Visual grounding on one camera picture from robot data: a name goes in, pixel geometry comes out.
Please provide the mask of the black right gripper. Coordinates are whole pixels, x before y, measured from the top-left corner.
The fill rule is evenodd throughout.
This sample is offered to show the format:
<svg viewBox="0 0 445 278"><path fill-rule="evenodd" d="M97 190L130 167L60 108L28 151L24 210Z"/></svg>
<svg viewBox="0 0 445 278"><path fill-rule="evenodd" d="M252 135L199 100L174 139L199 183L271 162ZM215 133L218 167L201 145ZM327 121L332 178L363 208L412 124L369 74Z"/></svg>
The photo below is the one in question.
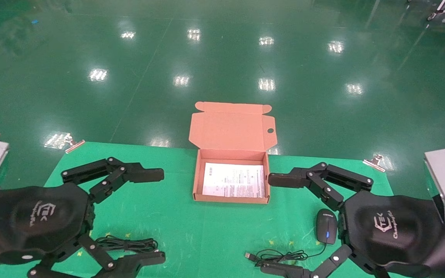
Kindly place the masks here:
<svg viewBox="0 0 445 278"><path fill-rule="evenodd" d="M377 278L445 278L445 224L433 201L354 194L340 211L340 239Z"/></svg>

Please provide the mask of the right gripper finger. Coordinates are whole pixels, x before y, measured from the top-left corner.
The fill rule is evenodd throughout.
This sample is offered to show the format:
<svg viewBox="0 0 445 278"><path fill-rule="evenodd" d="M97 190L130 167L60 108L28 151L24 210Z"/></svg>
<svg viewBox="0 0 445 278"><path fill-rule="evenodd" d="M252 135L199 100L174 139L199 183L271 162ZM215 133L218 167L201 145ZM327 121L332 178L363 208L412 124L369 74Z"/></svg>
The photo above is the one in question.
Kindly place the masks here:
<svg viewBox="0 0 445 278"><path fill-rule="evenodd" d="M373 186L372 178L325 162L310 168L294 167L286 174L270 173L268 183L279 188L307 188L332 211L341 210L344 197L330 186L331 183L353 192L369 192Z"/></svg>
<svg viewBox="0 0 445 278"><path fill-rule="evenodd" d="M376 278L390 277L386 267L391 263L391 247L383 245L362 249L343 244L314 271L291 264L265 261L261 264L261 272L284 278L328 278L347 260L353 261Z"/></svg>

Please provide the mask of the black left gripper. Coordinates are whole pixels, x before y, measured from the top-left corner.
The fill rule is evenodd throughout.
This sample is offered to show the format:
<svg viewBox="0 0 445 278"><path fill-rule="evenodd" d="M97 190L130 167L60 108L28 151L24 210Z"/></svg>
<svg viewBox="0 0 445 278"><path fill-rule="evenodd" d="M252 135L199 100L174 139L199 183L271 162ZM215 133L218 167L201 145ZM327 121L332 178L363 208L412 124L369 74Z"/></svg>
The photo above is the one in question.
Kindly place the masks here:
<svg viewBox="0 0 445 278"><path fill-rule="evenodd" d="M94 205L77 185L53 188L29 186L0 190L0 264L39 261L29 278L75 278L53 271L81 245L101 266L94 278L136 278L142 267L165 262L165 253L127 255L113 260L88 234Z"/></svg>

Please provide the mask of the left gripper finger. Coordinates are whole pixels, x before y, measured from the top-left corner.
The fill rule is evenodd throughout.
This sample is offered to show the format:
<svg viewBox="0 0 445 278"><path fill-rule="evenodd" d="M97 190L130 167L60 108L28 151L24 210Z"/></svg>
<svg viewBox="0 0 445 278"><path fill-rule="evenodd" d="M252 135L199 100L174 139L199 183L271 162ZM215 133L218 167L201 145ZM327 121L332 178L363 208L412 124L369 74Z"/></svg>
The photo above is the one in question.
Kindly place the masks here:
<svg viewBox="0 0 445 278"><path fill-rule="evenodd" d="M101 203L127 182L148 183L164 179L161 168L145 169L141 163L125 163L114 157L101 159L65 170L61 173L64 183L80 185L102 178L89 190L89 199Z"/></svg>

